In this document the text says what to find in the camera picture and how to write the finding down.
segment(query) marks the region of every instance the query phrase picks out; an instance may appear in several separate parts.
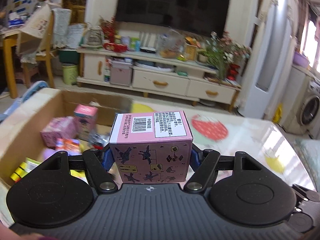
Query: chair leg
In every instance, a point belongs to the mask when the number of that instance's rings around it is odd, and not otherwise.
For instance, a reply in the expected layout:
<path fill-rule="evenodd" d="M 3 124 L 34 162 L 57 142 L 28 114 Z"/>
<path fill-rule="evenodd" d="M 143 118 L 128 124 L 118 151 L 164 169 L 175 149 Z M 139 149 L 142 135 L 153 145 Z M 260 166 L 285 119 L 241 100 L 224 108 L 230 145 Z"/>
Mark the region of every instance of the chair leg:
<path fill-rule="evenodd" d="M 47 68 L 47 74 L 49 78 L 49 85 L 51 88 L 55 88 L 54 86 L 54 80 L 53 80 L 53 74 L 52 74 L 52 68 L 51 68 L 51 57 L 47 57 L 45 60 L 45 66 Z"/>
<path fill-rule="evenodd" d="M 22 68 L 23 68 L 24 82 L 26 84 L 26 87 L 29 88 L 31 86 L 31 80 L 30 80 L 30 73 L 27 67 L 27 63 L 22 63 Z"/>

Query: wooden chair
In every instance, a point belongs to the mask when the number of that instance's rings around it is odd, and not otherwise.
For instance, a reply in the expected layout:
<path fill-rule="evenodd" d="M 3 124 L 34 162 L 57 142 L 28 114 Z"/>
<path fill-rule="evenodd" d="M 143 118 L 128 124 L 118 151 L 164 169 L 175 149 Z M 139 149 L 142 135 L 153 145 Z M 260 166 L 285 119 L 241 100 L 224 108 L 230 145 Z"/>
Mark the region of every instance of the wooden chair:
<path fill-rule="evenodd" d="M 57 49 L 51 49 L 51 39 L 52 39 L 52 34 L 53 34 L 53 26 L 54 26 L 54 14 L 51 12 L 51 17 L 49 21 L 49 26 L 48 26 L 48 31 L 44 39 L 46 40 L 45 44 L 45 56 L 37 55 L 36 56 L 36 61 L 45 61 L 45 66 L 47 69 L 47 74 L 49 78 L 49 86 L 51 88 L 55 88 L 54 86 L 54 80 L 53 80 L 53 74 L 52 74 L 52 68 L 51 68 L 51 59 L 53 57 L 57 56 L 58 50 Z M 23 68 L 23 74 L 25 77 L 26 81 L 26 87 L 29 88 L 31 86 L 31 81 L 30 81 L 30 73 L 29 69 L 27 67 L 26 63 L 22 63 L 22 68 Z"/>

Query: plastic bag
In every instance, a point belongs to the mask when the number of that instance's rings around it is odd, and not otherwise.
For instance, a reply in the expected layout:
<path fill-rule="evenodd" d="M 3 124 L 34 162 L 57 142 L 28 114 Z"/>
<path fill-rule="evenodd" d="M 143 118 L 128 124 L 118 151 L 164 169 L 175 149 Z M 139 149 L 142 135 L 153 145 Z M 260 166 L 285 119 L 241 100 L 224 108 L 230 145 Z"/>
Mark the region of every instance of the plastic bag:
<path fill-rule="evenodd" d="M 158 53 L 164 58 L 176 58 L 182 53 L 184 42 L 180 33 L 170 29 L 168 33 L 160 35 Z"/>

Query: washing machine door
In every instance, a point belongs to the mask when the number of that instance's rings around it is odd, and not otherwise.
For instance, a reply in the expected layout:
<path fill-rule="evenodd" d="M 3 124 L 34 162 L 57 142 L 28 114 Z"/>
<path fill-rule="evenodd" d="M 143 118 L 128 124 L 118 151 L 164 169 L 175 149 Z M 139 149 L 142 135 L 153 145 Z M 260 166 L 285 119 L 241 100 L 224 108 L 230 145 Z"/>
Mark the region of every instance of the washing machine door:
<path fill-rule="evenodd" d="M 317 95 L 307 98 L 301 107 L 298 121 L 300 125 L 309 125 L 316 117 L 320 106 L 320 100 Z"/>

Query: drawer handle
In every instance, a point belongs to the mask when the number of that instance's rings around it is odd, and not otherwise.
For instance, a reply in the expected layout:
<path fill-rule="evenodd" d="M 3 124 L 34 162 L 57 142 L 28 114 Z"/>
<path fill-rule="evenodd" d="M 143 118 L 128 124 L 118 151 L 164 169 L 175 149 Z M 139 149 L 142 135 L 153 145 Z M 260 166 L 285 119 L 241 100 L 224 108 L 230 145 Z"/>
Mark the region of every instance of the drawer handle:
<path fill-rule="evenodd" d="M 160 82 L 160 81 L 157 81 L 157 80 L 154 80 L 153 82 L 155 85 L 158 85 L 158 86 L 163 86 L 163 87 L 166 87 L 168 85 L 167 82 Z"/>
<path fill-rule="evenodd" d="M 217 95 L 219 94 L 218 92 L 212 92 L 212 91 L 210 91 L 210 90 L 207 90 L 206 93 L 207 93 L 207 95 L 209 95 L 209 96 L 217 96 Z"/>
<path fill-rule="evenodd" d="M 98 75 L 99 76 L 101 76 L 101 74 L 102 74 L 101 69 L 102 69 L 102 61 L 99 61 L 99 63 L 98 63 Z"/>

